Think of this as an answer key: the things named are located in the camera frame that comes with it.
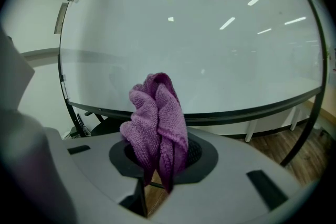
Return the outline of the purple cloth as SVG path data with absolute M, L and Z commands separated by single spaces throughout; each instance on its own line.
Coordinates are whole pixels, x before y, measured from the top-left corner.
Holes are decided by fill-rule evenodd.
M 166 73 L 149 74 L 129 92 L 135 106 L 131 120 L 120 126 L 123 137 L 132 145 L 148 185 L 155 172 L 170 193 L 173 178 L 186 166 L 188 152 L 184 114 Z

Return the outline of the wooden table white legs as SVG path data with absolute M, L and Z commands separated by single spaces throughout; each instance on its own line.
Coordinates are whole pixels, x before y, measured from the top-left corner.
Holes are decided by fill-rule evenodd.
M 290 110 L 250 121 L 247 125 L 245 141 L 250 142 L 257 133 L 262 132 L 263 135 L 268 131 L 276 133 L 283 127 L 294 131 L 300 122 L 309 118 L 314 101 L 315 98 L 311 98 Z M 322 106 L 313 130 L 320 133 L 326 132 L 336 140 L 336 86 L 329 84 L 326 86 Z

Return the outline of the large whiteboard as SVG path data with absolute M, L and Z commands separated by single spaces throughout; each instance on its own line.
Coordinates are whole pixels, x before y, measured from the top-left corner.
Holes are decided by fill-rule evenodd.
M 174 88 L 322 86 L 311 0 L 74 0 L 60 39 L 68 101 L 129 98 L 149 74 Z

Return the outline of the white marker pen black cap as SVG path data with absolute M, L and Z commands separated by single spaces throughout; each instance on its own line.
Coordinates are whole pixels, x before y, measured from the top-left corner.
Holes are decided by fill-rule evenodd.
M 65 86 L 65 80 L 64 80 L 64 76 L 62 74 L 60 75 L 60 83 L 61 83 L 61 88 L 62 88 L 64 98 L 65 98 L 65 100 L 68 100 L 68 94 L 67 94 L 67 90 L 66 90 L 66 86 Z

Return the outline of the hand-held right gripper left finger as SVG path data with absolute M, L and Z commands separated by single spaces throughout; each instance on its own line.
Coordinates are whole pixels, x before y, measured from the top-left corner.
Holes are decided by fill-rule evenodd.
M 72 154 L 71 158 L 94 186 L 118 204 L 134 194 L 144 199 L 142 183 L 137 178 L 122 175 L 110 161 L 111 148 L 122 141 L 120 133 L 64 140 L 67 149 L 83 145 L 90 147 Z

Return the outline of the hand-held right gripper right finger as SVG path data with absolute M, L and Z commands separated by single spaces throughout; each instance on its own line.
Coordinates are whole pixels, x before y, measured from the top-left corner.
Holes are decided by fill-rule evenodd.
M 150 217 L 156 224 L 285 224 L 316 188 L 246 143 L 194 128 L 188 134 L 202 155 L 175 178 Z

